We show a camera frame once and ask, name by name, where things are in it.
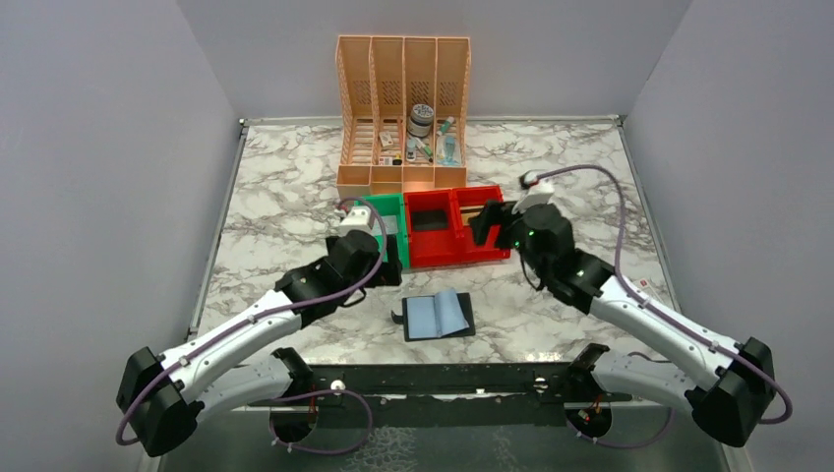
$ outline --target metal frame edge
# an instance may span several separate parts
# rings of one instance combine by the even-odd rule
[[[206,261],[206,270],[203,272],[203,280],[200,284],[200,294],[197,298],[197,305],[194,308],[194,313],[191,316],[191,323],[188,327],[186,338],[190,338],[197,334],[200,327],[200,321],[203,319],[203,308],[206,305],[206,298],[209,295],[209,284],[211,283],[211,273],[214,270],[214,263],[217,259],[217,251],[220,248],[220,238],[223,232],[223,226],[226,224],[226,216],[229,212],[229,204],[234,193],[234,184],[237,180],[237,173],[240,169],[240,159],[243,156],[243,150],[246,147],[246,138],[249,136],[249,127],[245,124],[245,120],[240,121],[242,128],[240,130],[240,137],[238,138],[237,150],[235,151],[232,162],[232,172],[229,181],[226,184],[226,192],[223,196],[223,203],[220,207],[220,215],[217,218],[217,224],[214,227],[213,238],[211,239],[211,249],[208,253],[208,260]]]

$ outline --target small bottle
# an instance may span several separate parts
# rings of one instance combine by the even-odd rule
[[[408,140],[408,144],[406,144],[405,160],[409,162],[417,160],[417,147],[414,145],[413,140]]]
[[[452,123],[454,123],[453,116],[449,116],[448,118],[446,118],[445,122],[443,123],[443,125],[441,125],[441,128],[438,130],[438,136],[442,136],[446,131],[448,131]]]

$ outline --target black motor joint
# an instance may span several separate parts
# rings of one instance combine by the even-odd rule
[[[373,268],[380,257],[377,239],[363,231],[352,230],[345,236],[326,239],[328,254],[311,264],[289,270],[275,283],[274,290],[283,292],[293,303],[320,299],[355,285]],[[332,314],[338,308],[355,305],[365,299],[365,288],[381,285],[399,285],[402,281],[402,262],[397,255],[396,237],[388,235],[387,262],[364,287],[359,288],[362,298],[346,305],[353,295],[348,293],[330,301],[317,303],[295,311],[302,318],[302,327]]]

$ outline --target marble table surface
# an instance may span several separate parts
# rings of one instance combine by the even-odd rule
[[[517,177],[596,163],[624,184],[627,233],[624,273],[645,279],[658,298],[670,295],[634,179],[614,124],[506,123],[466,128],[469,186],[501,185],[506,200],[520,195]],[[334,185],[341,148],[339,126],[252,127],[240,162],[199,334],[240,313],[285,271],[324,256],[334,234]],[[555,178],[554,196],[573,223],[578,247],[613,260],[617,194],[605,177],[581,171]],[[389,317],[401,299],[446,288],[469,292],[477,334],[406,343]],[[589,342],[623,352],[653,354],[617,327],[535,292],[521,274],[518,255],[500,263],[407,272],[399,287],[368,291],[342,309],[276,341],[257,355],[292,346],[308,363],[392,364],[568,361]]]

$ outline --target red box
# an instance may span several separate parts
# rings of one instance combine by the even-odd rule
[[[497,226],[490,230],[487,244],[477,247],[468,224],[469,217],[480,212],[487,200],[504,201],[499,186],[405,193],[403,200],[412,267],[453,266],[509,258],[509,250],[495,248]]]
[[[501,195],[501,188],[497,185],[489,187],[467,187],[462,189],[453,189],[454,199],[457,201],[458,213],[461,215],[461,230],[460,230],[460,245],[463,251],[461,262],[463,263],[479,263],[482,261],[495,261],[509,258],[509,249],[496,249],[495,242],[498,238],[500,228],[493,226],[490,229],[490,235],[487,237],[487,244],[484,246],[475,246],[475,241],[472,238],[472,228],[469,227],[468,219],[463,210],[467,207],[482,207],[487,200],[495,200],[503,202],[504,196]]]
[[[408,227],[408,252],[412,267],[447,266],[458,264],[460,248],[457,236],[460,218],[451,190],[414,192],[403,194],[405,223]],[[421,214],[442,213],[446,218],[445,229],[420,229]]]

